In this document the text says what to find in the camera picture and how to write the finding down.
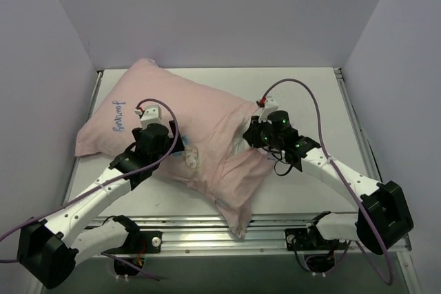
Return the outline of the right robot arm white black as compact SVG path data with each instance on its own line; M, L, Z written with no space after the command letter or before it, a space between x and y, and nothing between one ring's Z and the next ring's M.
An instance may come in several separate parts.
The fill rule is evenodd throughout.
M252 116L243 138L251 147L279 154L290 167L321 181L357 208L357 213L326 211L317 216L305 232L313 247L347 240L381 255L414 228L400 185L364 176L330 156L291 126L286 111L272 112L267 120Z

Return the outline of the purple Elsa print pillowcase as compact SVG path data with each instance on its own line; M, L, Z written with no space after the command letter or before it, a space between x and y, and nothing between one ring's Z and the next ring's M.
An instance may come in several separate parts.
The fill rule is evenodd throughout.
M176 119L184 151L160 165L168 178L186 184L209 199L232 233L244 238L252 218L251 199L271 171L267 154L250 148L230 156L235 131L255 103L173 74L148 59L133 64L76 136L78 157L117 156L134 140L140 126L137 105L163 102L162 123Z

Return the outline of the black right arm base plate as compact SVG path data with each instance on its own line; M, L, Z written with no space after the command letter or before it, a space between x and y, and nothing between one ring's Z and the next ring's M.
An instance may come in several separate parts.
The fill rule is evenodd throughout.
M285 240L288 251L329 251L343 250L347 243L341 240L326 240L315 228L285 229Z

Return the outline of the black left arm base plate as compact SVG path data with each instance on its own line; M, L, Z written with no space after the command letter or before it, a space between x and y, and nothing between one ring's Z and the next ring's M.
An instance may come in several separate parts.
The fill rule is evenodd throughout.
M117 232L104 242L101 253L109 254L155 254L161 252L162 232L138 230Z

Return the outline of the aluminium front mounting rail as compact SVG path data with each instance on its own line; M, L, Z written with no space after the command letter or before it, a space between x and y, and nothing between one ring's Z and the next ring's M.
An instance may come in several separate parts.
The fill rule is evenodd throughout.
M275 213L253 216L243 239L237 238L219 213L171 215L136 215L129 213L99 215L86 227L88 230L103 225L114 216L126 216L141 230L161 231L161 252L155 254L115 254L135 262L146 255L163 257L186 253L199 255L256 255L259 253L283 254L287 252L285 229L310 228L321 213Z

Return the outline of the aluminium right side rail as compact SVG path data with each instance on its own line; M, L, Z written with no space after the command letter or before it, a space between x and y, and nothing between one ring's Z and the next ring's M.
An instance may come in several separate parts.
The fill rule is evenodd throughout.
M361 154L361 158L363 161L363 164L365 166L365 169L367 171L367 175L370 178L379 180L380 182L382 182L382 176L380 174L377 162L376 162L376 158L373 154L371 145L369 143L369 140L367 138L367 136L365 135L365 132L362 128L362 125L360 124L360 121L358 119L358 116L356 114L356 111L353 107L353 104L350 100L346 85L345 85L345 80L342 74L342 69L341 68L334 68L334 74L336 76L336 80L340 89L340 93L342 94L342 98L343 98L343 102L345 104L345 107L347 109L347 113L349 115L349 120L351 122L355 137L356 137L356 142Z

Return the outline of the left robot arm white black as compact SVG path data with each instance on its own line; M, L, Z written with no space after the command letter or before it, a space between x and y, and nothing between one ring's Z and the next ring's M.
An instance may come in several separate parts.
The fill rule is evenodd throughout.
M152 176L170 154L183 150L179 126L152 123L133 129L134 143L119 154L81 194L54 213L28 220L20 230L17 260L44 287L62 284L83 261L110 249L138 253L139 226L126 216L86 227L113 202Z

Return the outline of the white pillow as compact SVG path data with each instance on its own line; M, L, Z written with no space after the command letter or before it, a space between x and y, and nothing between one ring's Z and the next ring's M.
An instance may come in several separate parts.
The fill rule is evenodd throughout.
M234 134L230 156L236 156L250 149L249 143L243 138L243 134L249 129L251 118L243 118Z

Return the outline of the aluminium left side rail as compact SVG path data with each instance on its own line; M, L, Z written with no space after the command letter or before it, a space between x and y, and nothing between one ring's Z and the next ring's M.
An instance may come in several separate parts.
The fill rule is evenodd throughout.
M89 109L88 109L88 113L87 113L85 121L88 121L90 119L90 117L91 117L91 115L92 115L92 113L94 111L94 107L96 105L96 100L97 100L97 97L98 97L98 94L99 94L99 90L100 90L100 87L101 87L101 82L102 82L102 79L103 79L104 71L103 70L99 70L96 73L97 73L97 78L96 78L96 82L95 82L95 85L94 85L94 89L92 91L92 96L91 96L91 99L90 99L90 105L89 105ZM70 179L69 179L69 182L68 182L68 186L67 186L67 189L65 190L65 195L64 195L63 202L67 202L69 200L70 193L71 193L72 187L74 185L74 178L76 176L76 171L77 171L77 168L79 166L79 162L80 162L80 158L76 157L74 159L74 164L73 164L72 171L71 171L71 174L70 174Z

